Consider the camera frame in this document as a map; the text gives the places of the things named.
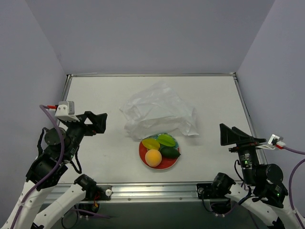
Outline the yellow fake starfruit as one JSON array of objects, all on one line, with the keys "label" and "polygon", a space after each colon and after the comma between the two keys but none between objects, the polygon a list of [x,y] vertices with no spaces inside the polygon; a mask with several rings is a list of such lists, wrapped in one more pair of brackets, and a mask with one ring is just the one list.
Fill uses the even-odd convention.
[{"label": "yellow fake starfruit", "polygon": [[151,150],[151,149],[159,150],[161,147],[160,143],[156,139],[153,139],[153,138],[143,139],[141,141],[141,143],[148,150]]}]

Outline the white translucent plastic bag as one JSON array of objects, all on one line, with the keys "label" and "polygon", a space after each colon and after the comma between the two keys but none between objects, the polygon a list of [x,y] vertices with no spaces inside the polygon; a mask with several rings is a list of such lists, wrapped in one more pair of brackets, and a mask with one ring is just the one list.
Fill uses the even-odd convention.
[{"label": "white translucent plastic bag", "polygon": [[199,135],[197,110],[164,81],[132,95],[121,107],[124,129],[134,140],[179,130],[184,136]]}]

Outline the dark green fake avocado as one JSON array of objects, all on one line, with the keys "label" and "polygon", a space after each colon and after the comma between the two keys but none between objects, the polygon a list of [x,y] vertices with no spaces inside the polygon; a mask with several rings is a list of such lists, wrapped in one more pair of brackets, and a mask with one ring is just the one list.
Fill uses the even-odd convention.
[{"label": "dark green fake avocado", "polygon": [[173,148],[173,147],[163,147],[161,150],[160,150],[160,153],[163,157],[165,158],[171,158],[171,159],[175,159],[175,158],[178,158],[181,154],[180,152]]}]

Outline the yellow-green fake fruit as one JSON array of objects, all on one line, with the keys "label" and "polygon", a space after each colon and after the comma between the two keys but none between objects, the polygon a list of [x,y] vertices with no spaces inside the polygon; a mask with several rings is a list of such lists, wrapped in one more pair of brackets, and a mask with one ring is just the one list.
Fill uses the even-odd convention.
[{"label": "yellow-green fake fruit", "polygon": [[164,146],[168,146],[168,147],[175,147],[176,146],[175,139],[169,134],[158,135],[157,141],[159,142],[159,144],[164,145]]}]

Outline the orange fake fruit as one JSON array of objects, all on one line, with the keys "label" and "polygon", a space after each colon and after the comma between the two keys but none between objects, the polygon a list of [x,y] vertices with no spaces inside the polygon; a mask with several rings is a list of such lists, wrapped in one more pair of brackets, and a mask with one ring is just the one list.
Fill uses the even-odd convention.
[{"label": "orange fake fruit", "polygon": [[162,155],[158,150],[151,149],[145,154],[145,162],[150,167],[158,166],[162,161]]}]

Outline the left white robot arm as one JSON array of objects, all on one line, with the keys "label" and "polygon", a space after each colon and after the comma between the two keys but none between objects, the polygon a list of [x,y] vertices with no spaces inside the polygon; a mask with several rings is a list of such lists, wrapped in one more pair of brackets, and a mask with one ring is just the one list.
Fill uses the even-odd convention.
[{"label": "left white robot arm", "polygon": [[67,211],[79,202],[110,200],[111,189],[101,188],[92,178],[81,174],[73,184],[45,210],[40,211],[48,195],[57,186],[67,171],[68,163],[77,157],[82,139],[103,134],[106,130],[107,114],[84,114],[59,117],[67,129],[55,125],[43,128],[38,142],[38,157],[26,174],[20,197],[4,229],[49,229]]}]

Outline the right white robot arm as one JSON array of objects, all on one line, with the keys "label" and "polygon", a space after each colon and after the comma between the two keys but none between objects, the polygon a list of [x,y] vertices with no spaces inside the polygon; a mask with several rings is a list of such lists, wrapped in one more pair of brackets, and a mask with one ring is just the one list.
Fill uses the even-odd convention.
[{"label": "right white robot arm", "polygon": [[217,197],[237,202],[273,229],[303,229],[305,218],[293,204],[291,187],[283,184],[284,175],[276,164],[259,163],[258,149],[287,148],[283,138],[272,135],[269,140],[255,138],[236,127],[220,124],[220,144],[230,146],[229,152],[237,153],[243,174],[245,191],[227,174],[218,173],[211,188]]}]

